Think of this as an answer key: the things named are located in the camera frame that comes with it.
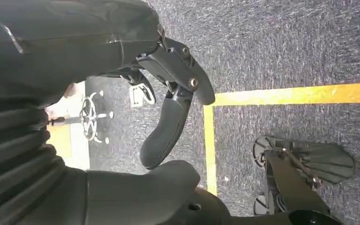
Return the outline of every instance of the floor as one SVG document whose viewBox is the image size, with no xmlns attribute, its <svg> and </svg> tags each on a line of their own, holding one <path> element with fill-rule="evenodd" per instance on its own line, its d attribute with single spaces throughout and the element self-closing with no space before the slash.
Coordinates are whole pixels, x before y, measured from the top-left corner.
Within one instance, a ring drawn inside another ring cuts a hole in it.
<svg viewBox="0 0 360 225">
<path fill-rule="evenodd" d="M 216 93 L 360 83 L 360 0 L 148 2 L 158 11 L 168 36 L 190 47 Z M 115 115 L 98 128 L 109 144 L 89 144 L 91 169 L 146 172 L 139 148 L 158 123 L 166 93 L 162 84 L 146 76 L 158 99 L 155 105 L 139 108 L 130 107 L 124 80 L 87 80 L 87 94 L 104 91 L 98 110 Z M 201 187 L 216 189 L 233 215 L 251 216 L 253 199 L 263 190 L 263 172 L 250 152 L 257 136 L 339 143 L 355 157 L 357 175 L 340 185 L 324 186 L 320 195 L 346 225 L 360 225 L 360 103 L 353 95 L 360 95 L 356 86 L 350 89 L 349 101 L 341 104 L 245 101 L 215 106 L 213 151 L 205 147 L 209 131 L 203 129 L 203 107 L 194 100 L 168 160 L 192 163 L 201 175 Z"/>
<path fill-rule="evenodd" d="M 70 97 L 62 97 L 59 102 L 50 106 L 47 111 L 52 118 L 78 117 L 83 106 L 85 97 L 85 82 L 74 86 L 74 94 Z M 84 135 L 81 121 L 71 124 L 48 125 L 50 132 L 48 144 L 55 146 L 57 155 L 63 158 L 67 166 L 83 170 L 90 169 L 88 140 Z"/>
</svg>

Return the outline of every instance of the metal screw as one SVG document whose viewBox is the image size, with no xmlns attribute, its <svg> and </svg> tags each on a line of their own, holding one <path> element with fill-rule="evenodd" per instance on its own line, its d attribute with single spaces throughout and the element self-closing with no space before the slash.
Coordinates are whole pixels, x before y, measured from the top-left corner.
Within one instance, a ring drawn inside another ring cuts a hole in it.
<svg viewBox="0 0 360 225">
<path fill-rule="evenodd" d="M 185 55 L 188 55 L 190 53 L 186 47 L 184 47 L 182 50 Z"/>
<path fill-rule="evenodd" d="M 322 184 L 322 180 L 318 179 L 318 178 L 313 178 L 314 183 L 319 183 Z"/>
<path fill-rule="evenodd" d="M 196 78 L 191 78 L 188 82 L 191 90 L 196 90 L 198 88 L 198 80 Z"/>
<path fill-rule="evenodd" d="M 318 223 L 317 223 L 317 220 L 315 218 L 313 218 L 313 219 L 310 220 L 310 224 L 316 225 Z"/>
<path fill-rule="evenodd" d="M 262 154 L 262 155 L 260 156 L 260 162 L 261 162 L 261 163 L 265 163 L 265 161 L 266 161 L 266 157 Z"/>
</svg>

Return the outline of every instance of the robotic hand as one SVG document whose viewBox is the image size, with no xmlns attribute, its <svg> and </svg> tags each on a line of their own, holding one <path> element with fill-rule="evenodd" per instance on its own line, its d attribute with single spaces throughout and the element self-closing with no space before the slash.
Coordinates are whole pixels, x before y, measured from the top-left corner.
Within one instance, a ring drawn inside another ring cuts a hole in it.
<svg viewBox="0 0 360 225">
<path fill-rule="evenodd" d="M 145 84 L 145 87 L 151 90 L 144 91 L 149 99 L 155 99 L 155 96 L 140 69 L 146 69 L 168 87 L 158 126 L 140 149 L 141 162 L 150 170 L 159 166 L 178 141 L 194 93 L 203 105 L 210 105 L 215 101 L 210 80 L 191 55 L 189 48 L 165 38 L 163 30 L 159 31 L 159 34 L 158 46 L 153 52 L 139 54 L 131 67 L 104 74 L 109 77 L 122 77 L 131 85 Z"/>
</svg>

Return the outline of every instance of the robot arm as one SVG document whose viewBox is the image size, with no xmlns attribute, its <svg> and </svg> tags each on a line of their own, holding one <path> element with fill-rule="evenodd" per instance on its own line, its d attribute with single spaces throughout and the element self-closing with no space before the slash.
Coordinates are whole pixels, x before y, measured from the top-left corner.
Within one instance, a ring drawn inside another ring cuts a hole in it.
<svg viewBox="0 0 360 225">
<path fill-rule="evenodd" d="M 169 89 L 158 127 L 141 148 L 148 169 L 176 144 L 193 94 L 204 105 L 215 100 L 189 48 L 166 38 L 154 8 L 139 0 L 0 0 L 0 65 L 0 80 L 21 87 L 10 94 L 38 98 L 40 106 L 89 76 L 121 76 L 149 86 L 140 72 L 148 70 Z"/>
</svg>

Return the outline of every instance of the humanoid robot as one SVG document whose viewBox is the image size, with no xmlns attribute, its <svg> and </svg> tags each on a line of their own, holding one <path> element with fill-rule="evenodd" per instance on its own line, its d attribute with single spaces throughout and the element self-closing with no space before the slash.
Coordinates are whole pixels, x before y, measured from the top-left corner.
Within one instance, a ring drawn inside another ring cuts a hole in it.
<svg viewBox="0 0 360 225">
<path fill-rule="evenodd" d="M 168 87 L 159 124 L 140 149 L 151 171 L 66 167 L 45 144 L 43 108 L 89 76 L 143 83 L 141 69 Z M 0 0 L 0 225 L 341 224 L 312 190 L 320 180 L 353 175 L 353 159 L 334 145 L 257 139 L 254 156 L 268 188 L 266 203 L 258 197 L 255 204 L 266 211 L 256 217 L 231 216 L 220 199 L 197 188 L 200 177 L 189 163 L 160 165 L 183 130 L 193 95 L 203 105 L 215 100 L 189 48 L 165 37 L 148 3 Z"/>
</svg>

